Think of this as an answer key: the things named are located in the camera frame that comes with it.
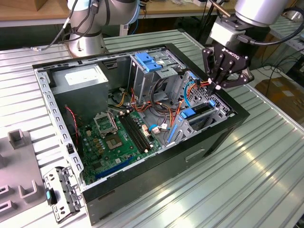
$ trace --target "slotted aluminum surface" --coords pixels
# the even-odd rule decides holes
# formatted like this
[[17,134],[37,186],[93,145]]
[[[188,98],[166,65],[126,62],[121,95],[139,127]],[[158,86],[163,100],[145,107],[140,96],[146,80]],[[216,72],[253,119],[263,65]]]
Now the slotted aluminum surface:
[[[173,43],[201,68],[201,46],[177,30],[105,40],[110,51]],[[64,165],[32,64],[66,48],[0,52],[0,136],[30,131],[41,174]],[[229,90],[250,117],[211,156],[95,227],[292,227],[304,213],[304,131],[249,86]],[[85,209],[57,225],[46,202],[0,227],[90,227]]]
[[[270,33],[278,39],[282,39],[293,33],[300,26],[300,24],[300,22],[293,22],[283,16],[280,16],[276,23],[270,26]],[[300,40],[301,34],[303,34],[303,32],[300,32],[286,43],[297,51],[302,50],[304,48],[304,41]]]

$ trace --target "motherboard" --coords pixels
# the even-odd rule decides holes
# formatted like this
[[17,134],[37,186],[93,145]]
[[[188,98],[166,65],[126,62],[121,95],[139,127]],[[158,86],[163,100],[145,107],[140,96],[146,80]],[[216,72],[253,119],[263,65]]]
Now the motherboard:
[[111,115],[98,115],[90,124],[79,128],[83,146],[83,178],[86,184],[91,184],[162,148],[157,139],[148,133],[136,111],[122,116]]

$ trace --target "robotiq logo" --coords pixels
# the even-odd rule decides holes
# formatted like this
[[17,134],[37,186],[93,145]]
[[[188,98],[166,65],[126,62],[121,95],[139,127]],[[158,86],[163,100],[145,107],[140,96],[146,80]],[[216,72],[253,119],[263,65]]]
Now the robotiq logo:
[[237,60],[239,60],[239,56],[234,54],[233,52],[227,50],[226,48],[223,48],[222,51],[226,51],[228,54],[230,54],[232,57],[236,58]]

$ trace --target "blue tab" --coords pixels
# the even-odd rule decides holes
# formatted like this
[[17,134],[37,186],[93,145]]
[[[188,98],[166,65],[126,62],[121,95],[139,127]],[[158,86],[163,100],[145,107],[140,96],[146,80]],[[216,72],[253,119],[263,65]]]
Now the blue tab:
[[47,199],[50,199],[51,198],[51,195],[49,193],[49,191],[47,191]]
[[180,113],[180,115],[186,119],[189,116],[195,115],[195,111],[192,108],[188,108]]
[[184,112],[182,112],[180,115],[181,115],[184,119],[187,118],[187,115],[186,115]]
[[148,72],[162,69],[162,66],[158,65],[154,61],[154,58],[149,56],[147,53],[137,53],[135,54],[135,57]]
[[176,131],[176,128],[177,128],[177,125],[175,125],[174,128],[172,129],[172,132],[171,132],[171,134],[170,134],[170,137],[169,137],[169,139],[167,140],[168,143],[170,143],[170,141],[171,141],[171,139],[172,139],[172,137],[173,137],[173,135],[174,135],[174,133],[175,133],[175,131]]
[[216,105],[216,103],[215,103],[214,101],[212,101],[212,100],[209,100],[209,104],[210,104],[212,107],[214,107],[214,106]]
[[191,71],[189,71],[189,74],[190,74],[190,76],[191,76],[193,79],[199,79],[199,78],[196,77]]

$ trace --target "green circuit board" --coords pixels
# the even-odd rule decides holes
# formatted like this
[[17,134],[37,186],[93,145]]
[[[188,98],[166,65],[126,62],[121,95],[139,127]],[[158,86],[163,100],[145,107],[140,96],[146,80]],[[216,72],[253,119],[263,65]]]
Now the green circuit board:
[[[144,124],[137,112],[130,113],[130,116],[140,126]],[[81,161],[84,165],[84,171],[82,174],[86,184],[95,182],[99,175],[106,173],[106,171],[111,171],[119,166],[125,167],[161,149],[159,142],[151,136],[147,142],[153,147],[147,153],[140,153],[118,116],[114,116],[114,121],[118,129],[117,133],[110,133],[104,137],[101,137],[94,121],[79,128],[83,145]],[[98,120],[98,124],[105,126],[105,128],[110,125],[106,118]],[[88,135],[88,129],[91,129],[91,135]]]

